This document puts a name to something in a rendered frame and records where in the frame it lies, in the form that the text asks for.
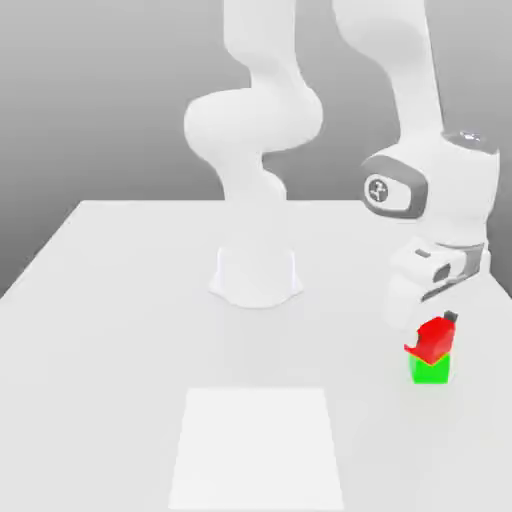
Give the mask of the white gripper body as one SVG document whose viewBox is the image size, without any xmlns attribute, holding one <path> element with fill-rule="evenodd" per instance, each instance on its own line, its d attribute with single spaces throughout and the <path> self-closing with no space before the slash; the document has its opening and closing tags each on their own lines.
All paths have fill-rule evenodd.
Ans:
<svg viewBox="0 0 512 512">
<path fill-rule="evenodd" d="M 426 321 L 442 316 L 446 310 L 460 308 L 480 289 L 483 274 L 463 279 L 446 278 L 434 282 L 393 272 L 383 299 L 382 318 L 397 330 L 416 329 Z"/>
</svg>

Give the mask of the small green cube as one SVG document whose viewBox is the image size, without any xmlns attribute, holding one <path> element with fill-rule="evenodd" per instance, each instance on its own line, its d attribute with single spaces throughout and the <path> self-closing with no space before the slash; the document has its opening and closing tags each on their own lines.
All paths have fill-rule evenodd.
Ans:
<svg viewBox="0 0 512 512">
<path fill-rule="evenodd" d="M 415 384 L 447 384 L 450 379 L 451 355 L 445 354 L 434 364 L 410 355 L 409 370 Z"/>
</svg>

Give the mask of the small red cube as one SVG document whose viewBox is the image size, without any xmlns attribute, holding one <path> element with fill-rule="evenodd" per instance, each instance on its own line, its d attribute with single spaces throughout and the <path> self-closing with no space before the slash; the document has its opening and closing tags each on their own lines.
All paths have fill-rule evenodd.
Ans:
<svg viewBox="0 0 512 512">
<path fill-rule="evenodd" d="M 417 329 L 416 344 L 405 344 L 404 350 L 428 365 L 435 365 L 451 351 L 455 327 L 450 318 L 435 317 Z"/>
</svg>

